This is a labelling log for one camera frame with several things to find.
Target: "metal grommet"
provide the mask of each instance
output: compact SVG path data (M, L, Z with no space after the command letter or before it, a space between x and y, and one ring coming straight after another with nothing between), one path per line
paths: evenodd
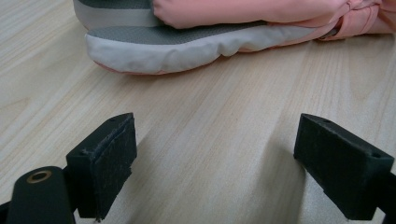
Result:
M29 184L36 184L36 183L42 182L42 181L50 178L51 175L52 175L52 172L49 170L39 171L32 175L29 175L29 177L27 178L26 181Z

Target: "sneaker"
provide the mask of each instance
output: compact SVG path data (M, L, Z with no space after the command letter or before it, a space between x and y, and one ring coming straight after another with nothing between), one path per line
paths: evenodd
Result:
M162 24L150 0L73 0L76 16L87 29L108 26L157 26Z
M89 56L104 68L127 74L189 70L220 55L257 51L309 35L315 29L266 25L264 21L178 30L170 26L117 26L86 34Z

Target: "wooden floor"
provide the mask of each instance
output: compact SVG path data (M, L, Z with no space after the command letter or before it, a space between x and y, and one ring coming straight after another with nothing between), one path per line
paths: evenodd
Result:
M293 159L301 113L396 156L394 35L311 41L136 77L88 58L71 0L0 3L0 203L19 176L65 167L82 139L127 112L138 156L105 224L359 223ZM373 223L383 216L378 210Z

